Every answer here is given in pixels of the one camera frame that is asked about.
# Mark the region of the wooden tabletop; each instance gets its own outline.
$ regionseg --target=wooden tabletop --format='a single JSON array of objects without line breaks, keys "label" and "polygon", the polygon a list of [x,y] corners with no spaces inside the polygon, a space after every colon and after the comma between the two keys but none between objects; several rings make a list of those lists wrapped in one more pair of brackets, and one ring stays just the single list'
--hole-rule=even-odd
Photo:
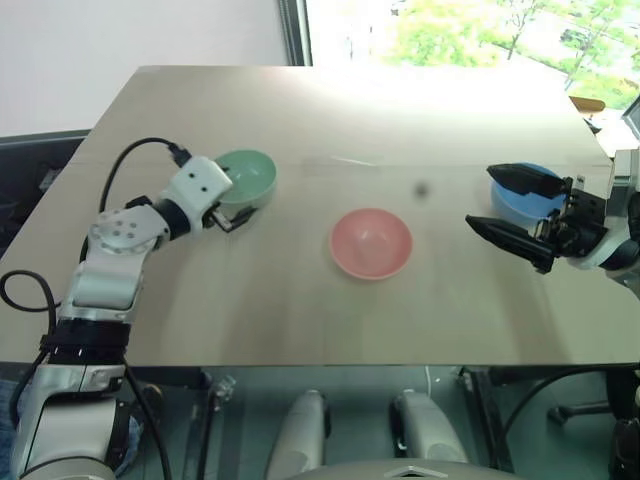
[{"label": "wooden tabletop", "polygon": [[[577,364],[637,361],[640,303],[599,270],[559,260],[542,276],[475,235],[490,215],[492,163],[587,177],[610,162],[560,85],[507,69],[143,67],[127,83],[0,262],[32,269],[56,298],[69,284],[120,151],[162,136],[216,158],[256,149],[276,162],[271,203],[231,235],[181,238],[148,260],[128,357],[138,365]],[[175,172],[136,150],[109,207],[154,196]],[[427,195],[416,195],[418,186]],[[348,277],[333,224],[380,207],[409,226],[398,275]],[[37,286],[9,292],[43,303]],[[31,360],[44,314],[0,305],[0,360]]]}]

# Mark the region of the bowl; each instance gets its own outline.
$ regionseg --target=bowl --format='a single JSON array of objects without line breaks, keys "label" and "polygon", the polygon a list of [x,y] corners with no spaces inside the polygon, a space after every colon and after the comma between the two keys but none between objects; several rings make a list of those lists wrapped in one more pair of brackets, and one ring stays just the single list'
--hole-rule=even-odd
[{"label": "bowl", "polygon": [[233,187],[220,198],[226,216],[246,207],[261,208],[271,199],[276,185],[276,165],[268,155],[257,150],[235,150],[216,159]]},{"label": "bowl", "polygon": [[[551,170],[533,163],[520,163],[534,168],[539,172],[558,177]],[[499,185],[495,180],[491,185],[491,203],[495,212],[503,218],[522,228],[535,226],[538,221],[546,218],[555,210],[562,208],[566,195],[555,198],[545,198],[536,193],[520,195]]]},{"label": "bowl", "polygon": [[413,239],[407,225],[393,213],[363,208],[347,213],[329,237],[334,261],[349,275],[382,280],[407,264]]}]

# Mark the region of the green bowl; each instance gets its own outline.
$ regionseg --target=green bowl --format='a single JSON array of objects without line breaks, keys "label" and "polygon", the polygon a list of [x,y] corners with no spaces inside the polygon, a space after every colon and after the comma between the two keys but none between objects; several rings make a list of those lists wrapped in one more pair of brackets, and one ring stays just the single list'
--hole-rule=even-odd
[{"label": "green bowl", "polygon": [[256,150],[236,150],[216,159],[233,187],[220,199],[223,206],[260,208],[269,200],[276,185],[276,165],[268,155]]}]

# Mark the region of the wire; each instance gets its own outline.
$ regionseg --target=wire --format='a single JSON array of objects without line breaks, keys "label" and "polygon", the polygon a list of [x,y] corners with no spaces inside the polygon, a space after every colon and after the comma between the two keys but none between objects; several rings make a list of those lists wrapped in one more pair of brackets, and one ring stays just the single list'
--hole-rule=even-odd
[{"label": "wire", "polygon": [[[19,303],[14,302],[11,297],[7,294],[7,281],[11,277],[15,277],[18,275],[23,275],[25,277],[31,277],[42,289],[42,293],[44,294],[44,298],[47,302],[46,307],[25,307],[24,305],[20,305]],[[53,293],[51,293],[51,288],[47,281],[42,277],[42,275],[32,272],[31,270],[11,270],[10,272],[5,273],[0,277],[0,298],[4,300],[4,302],[10,307],[15,308],[16,310],[20,310],[21,312],[29,312],[29,313],[39,313],[39,312],[47,312],[49,319],[49,327],[48,332],[51,335],[56,330],[56,308],[60,306],[60,303],[56,303],[53,299]]]},{"label": "wire", "polygon": [[160,436],[160,430],[158,430],[158,425],[153,418],[153,414],[151,413],[151,407],[147,403],[147,400],[144,398],[144,395],[140,391],[140,387],[138,386],[138,381],[133,375],[131,371],[131,367],[127,363],[127,360],[122,357],[122,363],[124,364],[124,374],[131,386],[131,390],[133,390],[133,394],[136,397],[136,400],[142,407],[142,413],[147,419],[147,423],[151,428],[151,435],[153,436],[154,441],[156,442],[156,446],[158,447],[158,454],[160,455],[160,463],[162,464],[162,476],[164,480],[171,480],[171,465],[169,464],[169,455],[167,454],[167,448],[165,446],[162,437]]},{"label": "wire", "polygon": [[431,398],[431,372],[429,372],[429,365],[424,366],[424,375],[427,377],[427,397]]},{"label": "wire", "polygon": [[169,140],[166,140],[164,138],[146,137],[133,142],[131,145],[125,148],[122,151],[122,153],[118,155],[118,158],[116,158],[116,161],[114,162],[113,166],[111,167],[111,171],[109,172],[109,176],[107,177],[107,181],[104,183],[104,187],[102,188],[102,194],[100,195],[100,204],[98,205],[98,212],[100,213],[104,212],[105,208],[107,207],[107,198],[109,197],[109,190],[111,190],[113,179],[116,177],[116,173],[118,173],[118,169],[120,168],[120,165],[122,164],[122,162],[124,162],[124,159],[127,158],[127,155],[129,155],[133,150],[138,148],[140,145],[145,145],[147,143],[162,143],[167,147],[169,147],[170,149],[177,147],[175,143],[170,142]]},{"label": "wire", "polygon": [[513,426],[514,422],[518,418],[520,412],[524,409],[524,407],[529,403],[529,401],[535,397],[541,390],[545,389],[552,383],[563,379],[565,377],[569,377],[571,375],[578,375],[581,373],[590,373],[590,372],[601,372],[606,370],[617,370],[617,369],[637,369],[640,365],[637,363],[628,363],[628,364],[620,364],[620,365],[599,365],[599,366],[588,366],[588,367],[577,367],[569,370],[564,370],[562,372],[558,372],[555,375],[551,375],[546,378],[535,387],[533,387],[516,405],[516,408],[513,409],[511,415],[507,418],[507,421],[504,424],[504,428],[502,432],[500,432],[500,436],[496,439],[496,443],[493,449],[493,455],[491,456],[491,462],[489,466],[491,468],[498,468],[498,452],[506,445],[507,435],[509,434],[509,430]]},{"label": "wire", "polygon": [[[46,307],[25,307],[24,305],[20,305],[16,303],[9,297],[7,294],[7,281],[15,276],[23,275],[26,277],[33,278],[40,288],[42,289],[42,293],[44,294],[44,298],[47,302]],[[0,277],[0,298],[4,300],[4,302],[10,307],[15,308],[16,310],[20,310],[21,312],[29,312],[29,313],[37,313],[37,312],[47,312],[48,313],[48,328],[47,334],[52,335],[56,331],[56,308],[60,306],[59,303],[56,303],[53,299],[53,293],[51,293],[51,287],[47,281],[39,274],[32,272],[30,270],[12,270],[10,272],[5,273]],[[9,400],[9,416],[11,417],[11,423],[14,429],[18,428],[18,423],[20,422],[20,417],[18,415],[18,403],[20,401],[20,396],[24,391],[24,388],[31,380],[31,377],[35,373],[38,365],[40,365],[45,357],[47,356],[46,352],[40,352],[36,359],[31,363],[29,368],[22,374],[16,388],[13,389],[13,393],[11,394],[11,399]]]},{"label": "wire", "polygon": [[207,412],[204,418],[204,431],[200,441],[200,455],[198,456],[198,469],[196,471],[196,480],[204,480],[207,470],[207,457],[209,456],[209,440],[211,437],[211,426],[213,425],[213,417],[215,416],[220,399],[215,391],[210,391],[207,398]]}]

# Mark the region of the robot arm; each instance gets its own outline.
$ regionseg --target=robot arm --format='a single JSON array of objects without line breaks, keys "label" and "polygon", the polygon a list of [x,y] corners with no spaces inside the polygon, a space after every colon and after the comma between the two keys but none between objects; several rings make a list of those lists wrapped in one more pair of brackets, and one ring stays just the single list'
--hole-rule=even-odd
[{"label": "robot arm", "polygon": [[467,223],[497,247],[529,260],[540,273],[555,258],[567,257],[579,269],[601,267],[609,278],[640,299],[640,152],[616,153],[609,197],[583,190],[584,179],[558,179],[518,164],[493,165],[489,174],[520,194],[547,198],[566,195],[560,210],[538,222],[533,235],[504,220],[467,216]]},{"label": "robot arm", "polygon": [[[86,259],[74,273],[55,331],[41,342],[48,361],[35,371],[18,427],[15,478],[114,478],[129,419],[114,393],[125,375],[144,262],[166,242],[211,226],[207,219],[231,187],[217,164],[192,157],[155,204],[103,212],[91,225]],[[248,216],[224,225],[233,228]],[[219,223],[222,217],[215,218]]]}]

